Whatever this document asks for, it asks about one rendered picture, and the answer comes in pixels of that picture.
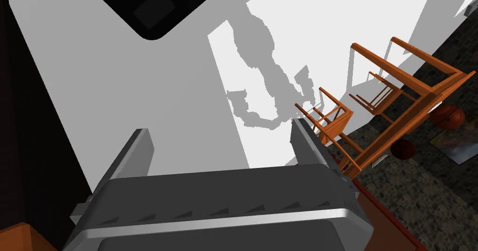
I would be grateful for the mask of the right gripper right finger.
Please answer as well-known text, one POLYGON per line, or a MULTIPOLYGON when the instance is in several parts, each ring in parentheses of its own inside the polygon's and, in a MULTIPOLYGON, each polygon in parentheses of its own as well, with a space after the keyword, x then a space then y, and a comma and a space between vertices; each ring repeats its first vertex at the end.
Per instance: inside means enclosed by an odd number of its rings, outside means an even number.
POLYGON ((290 143, 298 164, 323 164, 338 176, 343 176, 334 157, 305 119, 292 119, 290 143))

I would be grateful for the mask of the brown basketball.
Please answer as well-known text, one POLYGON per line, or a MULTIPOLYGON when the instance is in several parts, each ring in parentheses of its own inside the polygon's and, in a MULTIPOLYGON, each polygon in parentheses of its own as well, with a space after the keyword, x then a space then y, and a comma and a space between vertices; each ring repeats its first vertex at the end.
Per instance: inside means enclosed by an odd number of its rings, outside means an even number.
POLYGON ((465 113, 455 104, 440 104, 429 115, 434 126, 444 130, 458 128, 465 120, 465 113))
POLYGON ((414 143, 407 139, 398 139, 390 147, 390 153, 399 160, 411 159, 415 152, 414 143))

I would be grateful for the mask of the black rounded panel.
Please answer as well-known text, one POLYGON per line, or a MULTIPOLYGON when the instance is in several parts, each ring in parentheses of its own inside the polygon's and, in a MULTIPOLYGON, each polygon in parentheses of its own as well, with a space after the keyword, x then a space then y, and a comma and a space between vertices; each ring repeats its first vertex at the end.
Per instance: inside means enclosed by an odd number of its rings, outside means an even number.
POLYGON ((166 35, 206 0, 103 0, 141 38, 166 35))

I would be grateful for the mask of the orange wooden table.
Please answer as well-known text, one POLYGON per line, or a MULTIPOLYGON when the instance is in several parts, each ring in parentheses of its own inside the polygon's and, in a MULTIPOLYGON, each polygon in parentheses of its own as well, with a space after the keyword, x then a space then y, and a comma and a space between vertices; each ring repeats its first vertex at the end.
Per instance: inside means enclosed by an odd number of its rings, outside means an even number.
POLYGON ((475 71, 463 73, 455 67, 442 62, 397 37, 392 37, 390 41, 424 60, 426 63, 431 64, 436 69, 446 74, 448 78, 431 87, 361 45, 357 43, 351 44, 351 48, 354 49, 355 52, 360 53, 389 75, 392 75, 420 95, 420 97, 415 99, 413 104, 395 121, 393 121, 391 125, 366 149, 362 150, 358 148, 357 158, 352 159, 347 153, 344 155, 339 167, 346 176, 352 179, 355 178, 365 167, 376 161, 395 141, 400 139, 404 134, 412 132, 429 116, 435 105, 449 97, 450 94, 457 90, 476 73, 475 71), (347 161, 350 161, 351 165, 347 169, 344 169, 347 161))

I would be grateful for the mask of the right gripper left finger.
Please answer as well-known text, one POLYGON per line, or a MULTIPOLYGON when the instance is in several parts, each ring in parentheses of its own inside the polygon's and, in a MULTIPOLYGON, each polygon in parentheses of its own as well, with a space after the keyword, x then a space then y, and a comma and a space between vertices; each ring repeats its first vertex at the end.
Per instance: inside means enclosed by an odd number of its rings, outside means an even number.
POLYGON ((146 176, 154 154, 154 144, 147 128, 136 129, 93 191, 95 196, 106 182, 117 178, 146 176))

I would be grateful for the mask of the orange wooden chair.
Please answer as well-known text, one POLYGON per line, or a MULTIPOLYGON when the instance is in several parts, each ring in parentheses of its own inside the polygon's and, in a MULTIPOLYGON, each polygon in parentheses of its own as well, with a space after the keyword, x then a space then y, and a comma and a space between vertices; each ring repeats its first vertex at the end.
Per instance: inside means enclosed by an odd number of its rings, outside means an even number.
POLYGON ((337 147, 342 153, 343 157, 339 162, 339 168, 343 173, 350 176, 352 172, 360 173, 363 169, 362 166, 358 165, 356 161, 348 155, 348 153, 341 147, 341 145, 335 140, 336 137, 340 137, 347 145, 349 145, 357 153, 362 153, 363 149, 360 148, 353 140, 351 140, 343 130, 345 129, 348 121, 353 115, 353 111, 348 109, 343 103, 334 98, 330 93, 322 89, 319 90, 325 94, 330 100, 336 104, 331 112, 324 115, 317 108, 313 107, 313 111, 316 112, 321 118, 315 119, 309 113, 307 113, 299 104, 295 103, 296 108, 313 124, 312 133, 315 137, 319 139, 322 144, 327 144, 332 142, 333 145, 337 147))

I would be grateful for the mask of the colourful picture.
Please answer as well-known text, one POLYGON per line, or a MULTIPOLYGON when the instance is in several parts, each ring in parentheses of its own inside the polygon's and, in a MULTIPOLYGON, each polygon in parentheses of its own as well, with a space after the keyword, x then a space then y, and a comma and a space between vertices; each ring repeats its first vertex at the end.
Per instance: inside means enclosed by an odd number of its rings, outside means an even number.
POLYGON ((465 120, 454 130, 443 130, 430 143, 460 165, 478 154, 478 119, 465 120))

